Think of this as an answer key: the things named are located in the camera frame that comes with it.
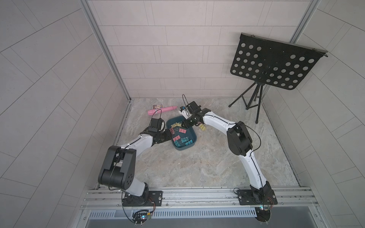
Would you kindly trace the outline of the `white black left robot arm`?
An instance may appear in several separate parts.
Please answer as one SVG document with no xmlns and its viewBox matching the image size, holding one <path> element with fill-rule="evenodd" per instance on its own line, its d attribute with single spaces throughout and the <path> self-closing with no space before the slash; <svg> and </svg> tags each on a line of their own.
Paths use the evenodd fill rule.
<svg viewBox="0 0 365 228">
<path fill-rule="evenodd" d="M 98 183 L 111 189 L 122 190 L 135 197 L 145 198 L 148 194 L 147 184 L 135 177 L 137 156 L 155 144 L 170 140 L 169 130 L 160 132 L 145 130 L 127 144 L 110 146 L 98 176 Z"/>
</svg>

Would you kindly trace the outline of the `teal plastic storage box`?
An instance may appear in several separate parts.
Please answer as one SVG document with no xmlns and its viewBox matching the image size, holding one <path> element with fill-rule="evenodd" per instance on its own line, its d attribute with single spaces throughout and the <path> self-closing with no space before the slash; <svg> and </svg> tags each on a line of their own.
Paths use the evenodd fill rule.
<svg viewBox="0 0 365 228">
<path fill-rule="evenodd" d="M 193 147 L 197 141 L 197 135 L 194 129 L 192 127 L 183 127 L 183 121 L 183 116 L 177 116 L 166 122 L 173 146 L 179 151 Z"/>
</svg>

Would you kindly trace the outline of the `yellow binder clip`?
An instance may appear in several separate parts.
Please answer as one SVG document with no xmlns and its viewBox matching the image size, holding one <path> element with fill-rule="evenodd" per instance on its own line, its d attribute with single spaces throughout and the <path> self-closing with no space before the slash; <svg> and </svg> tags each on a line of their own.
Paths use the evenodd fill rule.
<svg viewBox="0 0 365 228">
<path fill-rule="evenodd" d="M 206 127 L 204 124 L 199 124 L 199 128 L 202 130 L 202 131 L 205 131 L 206 130 Z"/>
</svg>

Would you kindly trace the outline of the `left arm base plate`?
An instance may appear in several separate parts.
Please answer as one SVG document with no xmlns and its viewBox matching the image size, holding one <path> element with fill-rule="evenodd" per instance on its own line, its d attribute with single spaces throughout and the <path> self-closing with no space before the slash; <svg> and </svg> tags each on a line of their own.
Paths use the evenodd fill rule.
<svg viewBox="0 0 365 228">
<path fill-rule="evenodd" d="M 122 202 L 125 207 L 152 207 L 161 206 L 162 199 L 163 191 L 149 191 L 148 195 L 143 193 L 140 197 L 126 194 Z"/>
</svg>

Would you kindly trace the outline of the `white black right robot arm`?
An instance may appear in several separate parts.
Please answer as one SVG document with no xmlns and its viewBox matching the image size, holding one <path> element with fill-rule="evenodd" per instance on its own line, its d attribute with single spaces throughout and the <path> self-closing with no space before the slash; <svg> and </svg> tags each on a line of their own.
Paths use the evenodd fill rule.
<svg viewBox="0 0 365 228">
<path fill-rule="evenodd" d="M 255 155 L 253 153 L 252 138 L 243 122 L 226 120 L 209 109 L 198 110 L 191 113 L 181 107 L 179 113 L 185 118 L 183 125 L 190 128 L 197 123 L 214 127 L 227 136 L 228 146 L 231 152 L 239 157 L 249 177 L 250 187 L 254 191 L 268 193 L 271 185 L 262 174 Z"/>
</svg>

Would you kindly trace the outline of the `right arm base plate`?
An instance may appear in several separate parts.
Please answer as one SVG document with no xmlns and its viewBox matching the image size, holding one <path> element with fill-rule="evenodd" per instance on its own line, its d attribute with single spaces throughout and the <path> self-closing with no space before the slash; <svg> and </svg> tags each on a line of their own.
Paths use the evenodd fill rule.
<svg viewBox="0 0 365 228">
<path fill-rule="evenodd" d="M 274 190 L 266 185 L 263 190 L 235 188 L 233 192 L 237 195 L 240 205 L 273 206 L 278 204 Z"/>
</svg>

